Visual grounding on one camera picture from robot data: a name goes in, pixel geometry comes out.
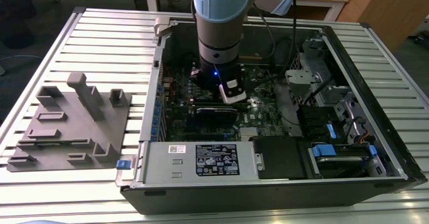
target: barcode sticker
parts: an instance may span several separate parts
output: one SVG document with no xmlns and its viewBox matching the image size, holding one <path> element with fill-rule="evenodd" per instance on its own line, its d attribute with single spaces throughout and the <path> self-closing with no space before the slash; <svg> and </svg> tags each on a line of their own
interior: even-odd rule
<svg viewBox="0 0 429 224">
<path fill-rule="evenodd" d="M 186 153 L 186 145 L 168 145 L 168 153 L 170 154 L 184 154 Z"/>
</svg>

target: metal bracket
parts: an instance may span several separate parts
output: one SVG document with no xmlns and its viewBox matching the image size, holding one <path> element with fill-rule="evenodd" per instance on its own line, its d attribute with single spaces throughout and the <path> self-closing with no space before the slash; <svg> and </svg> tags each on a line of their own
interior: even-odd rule
<svg viewBox="0 0 429 224">
<path fill-rule="evenodd" d="M 156 17 L 154 24 L 154 32 L 155 36 L 160 37 L 167 32 L 170 32 L 170 27 L 172 24 L 170 23 L 170 17 Z"/>
<path fill-rule="evenodd" d="M 263 157 L 261 153 L 255 153 L 255 162 L 258 171 L 265 171 Z"/>
</svg>

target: aluminum extrusion table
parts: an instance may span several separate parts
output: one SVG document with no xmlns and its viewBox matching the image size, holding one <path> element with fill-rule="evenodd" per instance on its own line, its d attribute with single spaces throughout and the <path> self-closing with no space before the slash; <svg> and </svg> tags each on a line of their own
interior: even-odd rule
<svg viewBox="0 0 429 224">
<path fill-rule="evenodd" d="M 68 90 L 70 72 L 83 71 L 100 92 L 132 93 L 122 155 L 136 154 L 154 59 L 154 20 L 190 14 L 80 9 L 68 19 L 21 97 L 0 128 L 0 223 L 53 220 L 68 223 L 416 223 L 429 219 L 429 184 L 384 194 L 349 207 L 214 214 L 140 215 L 115 185 L 116 169 L 19 172 L 7 161 L 37 108 L 40 86 Z M 290 23 L 286 19 L 269 22 Z M 299 24 L 321 24 L 298 21 Z M 429 173 L 429 100 L 370 28 L 330 25 L 424 172 Z M 122 172 L 122 179 L 132 173 Z"/>
</svg>

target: motherboard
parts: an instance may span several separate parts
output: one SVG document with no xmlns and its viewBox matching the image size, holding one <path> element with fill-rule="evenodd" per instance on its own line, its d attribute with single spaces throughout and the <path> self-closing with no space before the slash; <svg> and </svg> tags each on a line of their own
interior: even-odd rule
<svg viewBox="0 0 429 224">
<path fill-rule="evenodd" d="M 269 69 L 259 65 L 241 66 L 245 79 L 270 76 Z M 271 82 L 262 84 L 246 100 L 225 104 L 219 93 L 196 86 L 191 71 L 191 67 L 164 67 L 167 141 L 247 141 L 255 135 L 285 135 Z"/>
</svg>

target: floor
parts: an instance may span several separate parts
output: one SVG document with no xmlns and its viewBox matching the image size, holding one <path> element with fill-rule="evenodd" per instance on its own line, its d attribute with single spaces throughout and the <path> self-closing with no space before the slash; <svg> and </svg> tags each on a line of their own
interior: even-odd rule
<svg viewBox="0 0 429 224">
<path fill-rule="evenodd" d="M 37 10 L 37 16 L 28 20 L 28 26 L 36 37 L 35 43 L 20 50 L 8 49 L 0 43 L 0 58 L 12 55 L 36 55 L 44 57 L 51 44 L 61 30 L 61 27 L 75 7 L 107 8 L 122 10 L 144 10 L 144 0 L 32 0 Z M 190 1 L 172 2 L 162 0 L 160 10 L 170 12 L 188 12 Z M 429 49 L 417 45 L 413 39 L 408 39 L 400 50 L 394 53 L 414 81 L 429 95 Z M 15 58 L 0 62 L 7 73 L 0 76 L 0 124 L 25 88 L 40 61 L 35 58 Z"/>
</svg>

